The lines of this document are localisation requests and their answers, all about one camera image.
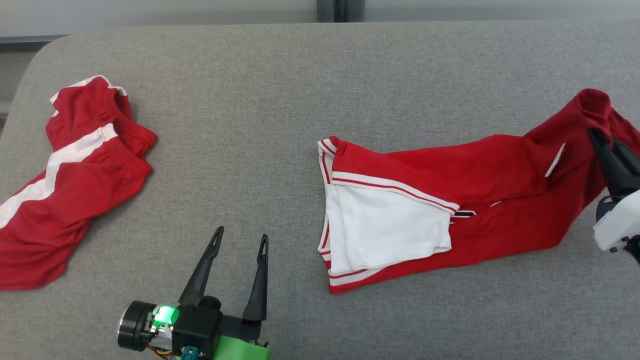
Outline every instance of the robotic arm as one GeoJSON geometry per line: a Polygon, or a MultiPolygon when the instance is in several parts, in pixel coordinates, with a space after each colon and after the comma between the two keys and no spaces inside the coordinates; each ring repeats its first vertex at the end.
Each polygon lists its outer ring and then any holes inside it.
{"type": "Polygon", "coordinates": [[[151,349],[163,359],[269,360],[268,343],[258,342],[267,318],[269,238],[262,236],[258,270],[242,318],[224,315],[220,301],[204,296],[211,263],[218,255],[224,227],[213,234],[177,307],[134,301],[118,326],[118,345],[129,350],[151,349]]]}
{"type": "Polygon", "coordinates": [[[595,240],[602,250],[622,249],[640,263],[640,158],[599,129],[589,129],[589,138],[610,195],[598,203],[595,240]]]}

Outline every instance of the red and white clothing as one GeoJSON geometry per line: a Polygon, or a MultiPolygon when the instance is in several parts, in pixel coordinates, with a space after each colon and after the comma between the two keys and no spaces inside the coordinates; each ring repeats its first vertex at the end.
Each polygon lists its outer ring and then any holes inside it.
{"type": "Polygon", "coordinates": [[[136,195],[156,135],[133,122],[127,94],[103,76],[60,90],[47,168],[0,205],[0,290],[57,279],[91,219],[136,195]]]}
{"type": "Polygon", "coordinates": [[[605,188],[589,127],[640,152],[640,133],[593,89],[525,136],[389,154],[320,141],[330,292],[557,245],[605,188]]]}

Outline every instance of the red shorts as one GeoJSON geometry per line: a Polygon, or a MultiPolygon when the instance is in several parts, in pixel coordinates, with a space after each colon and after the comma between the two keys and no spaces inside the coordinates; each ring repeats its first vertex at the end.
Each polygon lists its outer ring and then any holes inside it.
{"type": "Polygon", "coordinates": [[[60,276],[91,219],[137,194],[154,133],[132,121],[127,94],[95,76],[60,90],[46,131],[47,168],[0,205],[0,290],[60,276]]]}
{"type": "Polygon", "coordinates": [[[558,245],[605,188],[590,127],[640,152],[640,133],[593,89],[524,136],[389,154],[319,142],[330,292],[558,245]]]}

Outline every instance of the gray wall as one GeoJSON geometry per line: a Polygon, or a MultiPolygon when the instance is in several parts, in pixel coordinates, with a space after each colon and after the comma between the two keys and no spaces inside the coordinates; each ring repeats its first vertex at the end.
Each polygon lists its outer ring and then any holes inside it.
{"type": "MultiPolygon", "coordinates": [[[[365,0],[366,21],[638,19],[640,0],[365,0]]],[[[316,0],[0,0],[0,37],[316,21],[316,0]]]]}

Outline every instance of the green led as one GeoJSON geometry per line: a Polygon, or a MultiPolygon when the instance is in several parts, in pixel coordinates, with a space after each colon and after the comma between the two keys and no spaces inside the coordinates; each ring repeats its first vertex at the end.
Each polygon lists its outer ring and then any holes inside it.
{"type": "Polygon", "coordinates": [[[167,323],[173,325],[178,319],[178,312],[171,306],[161,306],[154,317],[154,323],[167,323]]]}

